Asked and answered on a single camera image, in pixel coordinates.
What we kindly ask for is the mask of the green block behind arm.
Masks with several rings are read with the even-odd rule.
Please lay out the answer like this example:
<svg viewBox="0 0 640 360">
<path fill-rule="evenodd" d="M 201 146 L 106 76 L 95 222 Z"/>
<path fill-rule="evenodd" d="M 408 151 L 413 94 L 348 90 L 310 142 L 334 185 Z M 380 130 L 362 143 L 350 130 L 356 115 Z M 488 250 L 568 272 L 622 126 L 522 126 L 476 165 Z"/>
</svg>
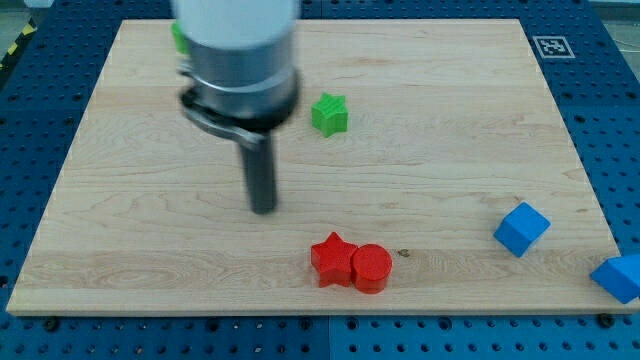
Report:
<svg viewBox="0 0 640 360">
<path fill-rule="evenodd" d="M 171 33 L 176 51 L 182 55 L 187 55 L 188 45 L 181 30 L 180 24 L 177 20 L 173 21 L 171 24 Z"/>
</svg>

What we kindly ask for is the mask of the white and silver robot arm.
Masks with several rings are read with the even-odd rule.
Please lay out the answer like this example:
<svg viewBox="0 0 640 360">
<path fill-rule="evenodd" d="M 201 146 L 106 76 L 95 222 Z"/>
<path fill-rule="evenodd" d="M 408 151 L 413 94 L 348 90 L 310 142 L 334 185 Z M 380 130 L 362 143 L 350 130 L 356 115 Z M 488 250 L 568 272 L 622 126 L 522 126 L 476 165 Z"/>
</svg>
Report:
<svg viewBox="0 0 640 360">
<path fill-rule="evenodd" d="M 272 132 L 299 99 L 295 0 L 186 0 L 172 10 L 187 57 L 179 67 L 191 81 L 180 95 L 185 117 L 204 132 L 235 142 L 243 162 L 250 209 L 278 202 Z"/>
</svg>

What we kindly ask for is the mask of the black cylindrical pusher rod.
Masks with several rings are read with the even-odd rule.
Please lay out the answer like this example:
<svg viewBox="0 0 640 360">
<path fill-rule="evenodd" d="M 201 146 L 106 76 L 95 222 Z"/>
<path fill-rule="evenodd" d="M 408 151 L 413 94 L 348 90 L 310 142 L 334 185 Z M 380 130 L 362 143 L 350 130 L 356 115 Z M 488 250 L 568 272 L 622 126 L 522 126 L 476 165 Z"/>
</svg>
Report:
<svg viewBox="0 0 640 360">
<path fill-rule="evenodd" d="M 240 142 L 240 154 L 251 210 L 256 214 L 272 212 L 277 205 L 277 186 L 271 135 L 249 132 Z"/>
</svg>

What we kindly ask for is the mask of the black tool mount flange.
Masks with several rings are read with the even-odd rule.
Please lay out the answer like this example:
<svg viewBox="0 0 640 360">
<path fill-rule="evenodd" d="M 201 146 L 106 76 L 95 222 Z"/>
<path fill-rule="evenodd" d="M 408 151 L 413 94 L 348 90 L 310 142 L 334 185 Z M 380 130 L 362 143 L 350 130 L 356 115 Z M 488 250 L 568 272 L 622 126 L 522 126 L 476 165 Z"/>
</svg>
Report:
<svg viewBox="0 0 640 360">
<path fill-rule="evenodd" d="M 296 109 L 301 79 L 299 72 L 293 72 L 294 89 L 292 95 L 282 105 L 266 115 L 252 118 L 236 118 L 220 114 L 201 102 L 195 87 L 187 88 L 179 95 L 184 116 L 204 132 L 238 143 L 249 150 L 257 150 L 266 141 L 271 131 L 282 125 Z"/>
</svg>

